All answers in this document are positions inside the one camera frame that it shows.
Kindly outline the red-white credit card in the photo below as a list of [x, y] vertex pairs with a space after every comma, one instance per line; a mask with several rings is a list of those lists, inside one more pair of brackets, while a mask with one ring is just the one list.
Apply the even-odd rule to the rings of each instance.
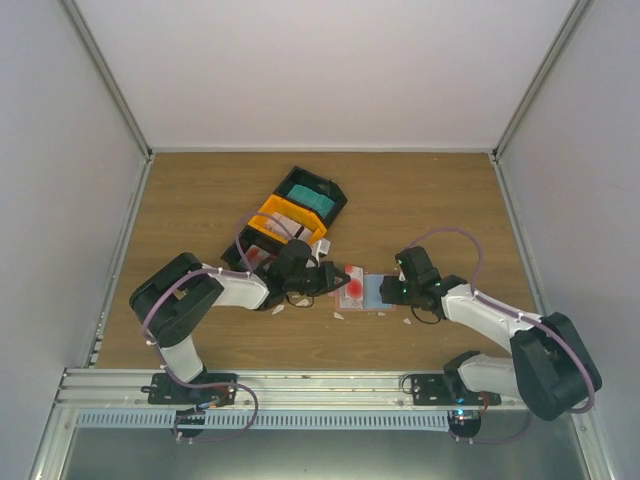
[[350, 301], [362, 301], [364, 298], [364, 270], [355, 265], [346, 265], [345, 273], [350, 281], [341, 288], [340, 296]]

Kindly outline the yellow bin with white cards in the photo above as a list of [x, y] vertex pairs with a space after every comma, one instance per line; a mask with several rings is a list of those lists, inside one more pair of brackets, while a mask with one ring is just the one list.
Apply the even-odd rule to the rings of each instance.
[[313, 245], [328, 231], [316, 213], [275, 194], [269, 196], [248, 225], [283, 244], [294, 238]]

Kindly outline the black bin with red cards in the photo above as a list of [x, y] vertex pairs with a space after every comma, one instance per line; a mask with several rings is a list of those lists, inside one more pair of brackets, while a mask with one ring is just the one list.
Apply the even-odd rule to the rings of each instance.
[[244, 227], [241, 231], [239, 244], [245, 258], [240, 254], [235, 242], [220, 257], [234, 271], [246, 271], [249, 266], [256, 268], [265, 259], [275, 258], [283, 247], [279, 241], [250, 226]]

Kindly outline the black bin with teal cards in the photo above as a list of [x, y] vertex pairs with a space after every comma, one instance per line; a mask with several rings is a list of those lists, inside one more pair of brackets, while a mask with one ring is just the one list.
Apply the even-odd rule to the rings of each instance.
[[273, 193], [312, 211], [327, 228], [348, 202], [336, 183], [299, 166], [290, 170]]

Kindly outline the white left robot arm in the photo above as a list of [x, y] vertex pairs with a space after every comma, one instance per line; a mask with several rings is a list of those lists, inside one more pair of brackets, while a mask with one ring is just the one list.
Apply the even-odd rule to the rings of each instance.
[[315, 298], [351, 281], [345, 270], [321, 260], [307, 243], [293, 239], [244, 272], [214, 268], [185, 252], [131, 294], [129, 306], [147, 343], [161, 357], [171, 391], [185, 404], [203, 398], [205, 366], [192, 334], [214, 307], [264, 311], [292, 293]]

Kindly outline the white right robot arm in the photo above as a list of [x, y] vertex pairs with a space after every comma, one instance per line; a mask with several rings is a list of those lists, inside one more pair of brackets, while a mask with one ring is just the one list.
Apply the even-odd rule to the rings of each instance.
[[421, 246], [402, 250], [395, 260], [399, 274], [384, 277], [379, 288], [384, 302], [463, 325], [508, 354], [470, 350], [446, 363], [442, 388], [451, 403], [465, 405], [481, 393], [506, 396], [546, 421], [594, 406], [602, 378], [569, 317], [518, 310], [459, 276], [443, 277]]

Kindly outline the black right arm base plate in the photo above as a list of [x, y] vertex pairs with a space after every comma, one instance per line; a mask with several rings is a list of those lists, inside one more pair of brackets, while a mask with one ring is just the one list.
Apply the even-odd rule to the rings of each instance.
[[399, 381], [400, 390], [411, 397], [414, 406], [484, 407], [501, 404], [497, 394], [479, 392], [452, 393], [439, 373], [406, 374]]

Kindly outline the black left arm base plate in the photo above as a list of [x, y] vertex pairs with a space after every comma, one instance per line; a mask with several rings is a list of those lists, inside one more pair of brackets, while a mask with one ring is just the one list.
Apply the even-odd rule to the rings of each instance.
[[185, 387], [166, 373], [156, 373], [151, 383], [140, 391], [147, 395], [147, 402], [152, 405], [226, 406], [235, 402], [237, 380], [238, 376], [233, 373], [202, 373]]

